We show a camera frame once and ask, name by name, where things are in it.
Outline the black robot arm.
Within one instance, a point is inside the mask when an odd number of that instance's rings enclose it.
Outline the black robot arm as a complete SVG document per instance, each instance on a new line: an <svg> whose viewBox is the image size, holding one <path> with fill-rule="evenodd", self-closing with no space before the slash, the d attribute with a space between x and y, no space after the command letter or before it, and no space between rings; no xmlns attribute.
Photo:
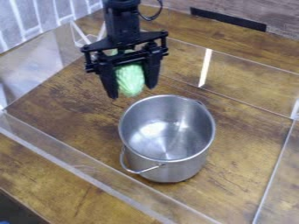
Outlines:
<svg viewBox="0 0 299 224"><path fill-rule="evenodd" d="M158 81L160 65L168 55L168 31L141 31L138 18L152 21L161 8L145 17L138 12L140 0L102 0L106 36L80 48L85 57L85 71L98 75L106 96L117 98L116 68L137 63L144 72L144 84L152 89Z"/></svg>

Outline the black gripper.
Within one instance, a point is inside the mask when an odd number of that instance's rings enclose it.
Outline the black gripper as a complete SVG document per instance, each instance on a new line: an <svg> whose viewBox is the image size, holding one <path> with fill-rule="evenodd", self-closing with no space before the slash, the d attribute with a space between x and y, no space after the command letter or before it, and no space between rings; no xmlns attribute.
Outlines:
<svg viewBox="0 0 299 224"><path fill-rule="evenodd" d="M114 66L140 62L144 70L144 84L154 88L158 81L161 59L168 54L168 31L141 31L140 18L150 22L162 10L160 6L152 16L145 16L137 5L105 5L104 22L106 36L80 51L85 57L85 71L98 74L106 96L117 98Z"/></svg>

